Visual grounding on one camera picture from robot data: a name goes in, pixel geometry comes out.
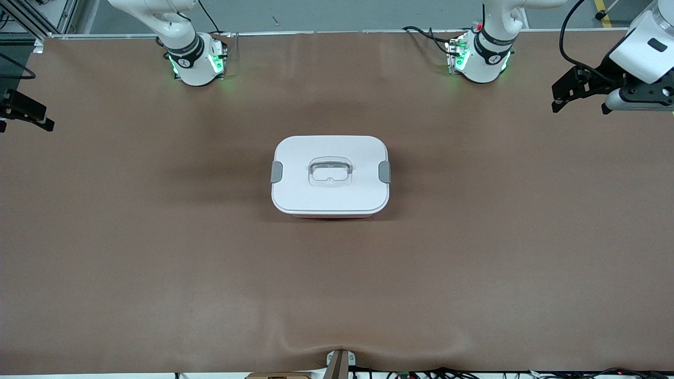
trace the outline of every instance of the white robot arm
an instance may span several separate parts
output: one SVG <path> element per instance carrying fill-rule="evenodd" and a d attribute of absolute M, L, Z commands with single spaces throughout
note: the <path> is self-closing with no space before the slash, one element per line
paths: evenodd
<path fill-rule="evenodd" d="M 674 111 L 674 0 L 654 0 L 597 68 L 565 58 L 575 66 L 552 86 L 555 113 L 595 94 L 608 95 L 604 114 Z"/>
<path fill-rule="evenodd" d="M 226 55 L 222 42 L 197 33 L 180 12 L 197 0 L 109 0 L 110 4 L 140 20 L 157 34 L 176 76 L 190 86 L 204 86 L 224 75 Z"/>
<path fill-rule="evenodd" d="M 524 25 L 518 8 L 551 9 L 566 0 L 484 0 L 485 19 L 480 30 L 470 30 L 450 44 L 457 55 L 452 69 L 477 83 L 495 80 L 506 68 L 510 51 Z"/>

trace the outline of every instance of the yellow floor marking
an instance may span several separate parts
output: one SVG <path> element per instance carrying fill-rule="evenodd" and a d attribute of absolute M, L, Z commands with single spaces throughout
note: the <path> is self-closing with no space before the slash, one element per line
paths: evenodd
<path fill-rule="evenodd" d="M 596 6 L 596 11 L 606 10 L 604 0 L 594 0 L 594 5 Z M 601 19 L 601 26 L 603 26 L 604 28 L 613 27 L 613 25 L 611 25 L 611 19 L 609 18 L 609 15 L 605 15 L 604 18 Z"/>

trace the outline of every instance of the gray clip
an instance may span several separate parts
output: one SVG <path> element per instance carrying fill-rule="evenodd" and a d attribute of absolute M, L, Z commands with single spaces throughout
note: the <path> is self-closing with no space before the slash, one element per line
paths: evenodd
<path fill-rule="evenodd" d="M 379 180 L 382 183 L 391 184 L 391 164 L 388 161 L 382 161 L 379 164 Z"/>
<path fill-rule="evenodd" d="M 283 179 L 283 163 L 279 161 L 272 162 L 272 183 L 278 183 Z"/>

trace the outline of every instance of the wire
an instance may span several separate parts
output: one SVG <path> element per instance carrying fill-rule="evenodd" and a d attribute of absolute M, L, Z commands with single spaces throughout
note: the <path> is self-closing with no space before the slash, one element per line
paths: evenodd
<path fill-rule="evenodd" d="M 425 31 L 423 31 L 419 28 L 417 28 L 416 26 L 405 26 L 403 28 L 403 30 L 405 30 L 407 32 L 409 32 L 410 30 L 414 30 L 415 32 L 418 32 L 419 34 L 421 34 L 422 36 L 424 36 L 428 39 L 431 39 L 431 40 L 433 39 L 433 37 L 430 34 L 426 33 Z M 442 39 L 442 38 L 436 38 L 436 39 L 437 39 L 438 42 L 442 42 L 442 43 L 447 43 L 447 42 L 450 41 L 450 40 L 446 40 L 446 39 Z"/>
<path fill-rule="evenodd" d="M 22 65 L 21 63 L 15 61 L 14 59 L 8 57 L 7 55 L 4 55 L 3 53 L 0 53 L 0 58 L 3 58 L 4 60 L 12 63 L 16 67 L 22 69 L 25 72 L 28 72 L 28 75 L 21 75 L 21 76 L 13 76 L 13 75 L 0 75 L 0 79 L 35 79 L 36 75 L 33 71 L 31 71 L 28 67 Z"/>
<path fill-rule="evenodd" d="M 7 26 L 7 23 L 13 21 L 9 19 L 9 14 L 5 13 L 4 10 L 0 9 L 0 23 L 2 23 L 2 26 L 0 26 L 0 30 L 4 29 L 4 27 Z"/>
<path fill-rule="evenodd" d="M 637 376 L 640 379 L 650 379 L 649 375 L 643 374 L 641 372 L 633 371 L 633 370 L 628 370 L 626 368 L 621 368 L 621 367 L 609 368 L 609 369 L 606 369 L 602 372 L 598 372 L 598 373 L 592 374 L 592 375 L 584 375 L 584 374 L 581 374 L 580 372 L 570 372 L 570 373 L 550 372 L 550 375 L 542 375 L 542 376 L 539 377 L 539 379 L 595 379 L 597 376 L 600 376 L 600 375 L 612 375 L 612 374 L 626 375 L 626 376 Z"/>
<path fill-rule="evenodd" d="M 421 34 L 422 36 L 424 36 L 424 37 L 426 37 L 426 38 L 430 38 L 431 40 L 433 40 L 433 42 L 435 42 L 435 46 L 437 46 L 437 48 L 439 48 L 440 51 L 442 51 L 443 53 L 445 53 L 445 54 L 447 54 L 447 55 L 451 55 L 451 56 L 453 56 L 453 57 L 458 57 L 458 56 L 459 56 L 459 54 L 457 54 L 457 53 L 452 53 L 452 52 L 449 52 L 449 51 L 445 50 L 445 48 L 443 48 L 443 47 L 440 45 L 441 42 L 442 42 L 442 43 L 447 43 L 447 42 L 449 42 L 450 40 L 444 39 L 444 38 L 438 38 L 438 37 L 436 37 L 435 34 L 433 33 L 433 28 L 429 28 L 429 29 L 428 29 L 428 33 L 426 33 L 426 32 L 424 32 L 423 30 L 417 28 L 416 26 L 405 26 L 405 27 L 403 28 L 403 30 L 405 30 L 405 31 L 407 31 L 407 32 L 409 32 L 410 30 L 414 30 L 414 31 L 418 32 L 419 34 Z"/>
<path fill-rule="evenodd" d="M 447 55 L 451 55 L 453 57 L 459 56 L 458 53 L 449 52 L 449 51 L 445 50 L 444 47 L 440 46 L 440 43 L 438 42 L 438 39 L 435 37 L 435 34 L 433 34 L 433 28 L 428 28 L 428 33 L 431 35 L 431 38 L 433 39 L 433 42 L 435 42 L 435 46 L 437 46 L 437 48 L 439 48 L 440 51 L 442 51 L 443 53 L 445 53 Z"/>
<path fill-rule="evenodd" d="M 182 13 L 180 13 L 180 12 L 175 12 L 175 14 L 177 14 L 178 16 L 180 16 L 180 17 L 186 19 L 186 20 L 189 21 L 189 22 L 192 22 L 192 19 L 191 19 L 191 18 L 185 16 L 184 14 L 182 14 Z"/>
<path fill-rule="evenodd" d="M 601 79 L 609 82 L 609 83 L 616 83 L 615 80 L 608 78 L 607 76 L 603 75 L 601 72 L 597 71 L 596 69 L 590 67 L 589 65 L 576 61 L 575 59 L 569 57 L 569 55 L 564 51 L 564 35 L 566 34 L 566 26 L 569 24 L 569 20 L 571 19 L 571 16 L 576 12 L 576 10 L 583 4 L 585 0 L 578 0 L 578 2 L 571 8 L 569 11 L 569 14 L 566 15 L 566 18 L 564 19 L 564 22 L 561 24 L 561 30 L 559 31 L 559 52 L 561 53 L 561 56 L 566 59 L 566 61 L 573 63 L 574 65 L 577 65 L 579 67 L 582 67 L 589 72 L 593 73 L 594 75 L 597 75 Z"/>
<path fill-rule="evenodd" d="M 480 379 L 477 376 L 475 376 L 471 372 L 463 371 L 463 370 L 455 370 L 452 368 L 447 368 L 447 367 L 442 367 L 437 370 L 433 370 L 435 374 L 440 376 L 441 378 L 447 378 L 447 374 L 452 375 L 453 378 L 457 379 Z"/>
<path fill-rule="evenodd" d="M 211 33 L 223 33 L 223 31 L 220 30 L 218 27 L 218 24 L 213 21 L 213 17 L 210 16 L 210 13 L 206 10 L 206 7 L 204 7 L 204 4 L 202 4 L 202 0 L 199 0 L 199 6 L 204 10 L 204 13 L 206 13 L 206 16 L 208 16 L 208 19 L 211 21 L 211 24 L 213 24 L 213 27 L 215 28 L 214 32 Z"/>

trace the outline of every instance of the gray floor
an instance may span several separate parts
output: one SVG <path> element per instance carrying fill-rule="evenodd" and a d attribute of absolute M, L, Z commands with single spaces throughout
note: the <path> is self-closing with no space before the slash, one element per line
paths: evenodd
<path fill-rule="evenodd" d="M 228 32 L 355 31 L 389 30 L 415 25 L 435 29 L 465 28 L 481 17 L 480 2 L 463 0 L 202 0 L 220 28 Z M 575 1 L 560 9 L 527 11 L 529 26 L 559 29 Z M 629 23 L 650 0 L 623 0 L 611 12 L 611 19 Z M 570 28 L 601 28 L 595 20 L 594 1 L 585 1 L 569 23 Z M 214 28 L 198 6 L 187 12 L 195 28 Z M 625 26 L 625 22 L 616 26 Z M 148 29 L 131 16 L 100 0 L 91 27 L 92 34 L 147 33 Z"/>

